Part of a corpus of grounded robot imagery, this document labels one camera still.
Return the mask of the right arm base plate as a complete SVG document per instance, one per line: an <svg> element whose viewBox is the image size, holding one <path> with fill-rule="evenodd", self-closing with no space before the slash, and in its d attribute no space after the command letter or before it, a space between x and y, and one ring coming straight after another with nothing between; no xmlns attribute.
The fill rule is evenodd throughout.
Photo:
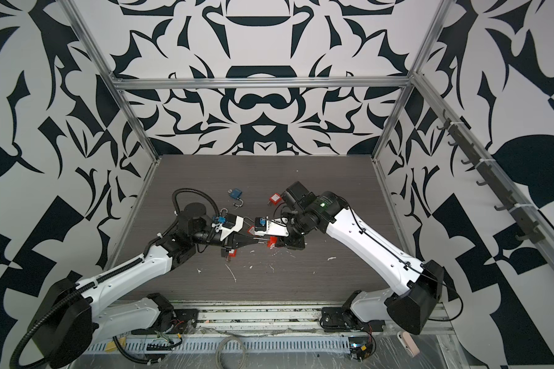
<svg viewBox="0 0 554 369"><path fill-rule="evenodd" d="M327 333L367 331L383 332L384 320L360 321L349 309L342 307L323 307L319 320L320 327Z"/></svg>

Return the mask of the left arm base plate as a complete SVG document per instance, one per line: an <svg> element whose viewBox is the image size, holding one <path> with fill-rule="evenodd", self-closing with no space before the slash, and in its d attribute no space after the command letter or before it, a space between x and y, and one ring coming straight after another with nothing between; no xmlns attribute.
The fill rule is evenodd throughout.
<svg viewBox="0 0 554 369"><path fill-rule="evenodd" d="M173 312L163 312L155 323L145 329L131 331L132 335L154 335L164 333L167 335L185 334L197 327L199 310L194 308L175 309Z"/></svg>

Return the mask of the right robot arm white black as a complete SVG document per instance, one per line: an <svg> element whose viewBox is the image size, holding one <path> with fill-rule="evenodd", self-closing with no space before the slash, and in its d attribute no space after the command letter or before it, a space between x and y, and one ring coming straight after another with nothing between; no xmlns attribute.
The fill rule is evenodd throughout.
<svg viewBox="0 0 554 369"><path fill-rule="evenodd" d="M333 192L315 195L298 181L282 197L291 212L288 235L279 245L301 247L305 236L318 230L358 255L388 284L385 291L358 292L349 299L346 310L355 320L368 323L386 312L401 329L418 335L433 320L442 293L455 290L444 281L444 267L397 248L366 224L345 198Z"/></svg>

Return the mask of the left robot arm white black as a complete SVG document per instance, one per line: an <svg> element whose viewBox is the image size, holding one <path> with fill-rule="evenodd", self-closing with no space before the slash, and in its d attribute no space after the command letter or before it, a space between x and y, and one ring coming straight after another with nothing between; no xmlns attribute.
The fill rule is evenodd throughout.
<svg viewBox="0 0 554 369"><path fill-rule="evenodd" d="M9 361L22 368L27 344L34 343L42 358L30 368L65 367L86 349L105 338L139 329L166 331L174 308L160 293L130 304L113 303L148 281L174 271L207 247L218 247L229 257L235 250L258 243L243 232L244 219L223 214L205 192L179 188L172 193L175 218L134 258L91 278L77 282L64 278L50 287Z"/></svg>

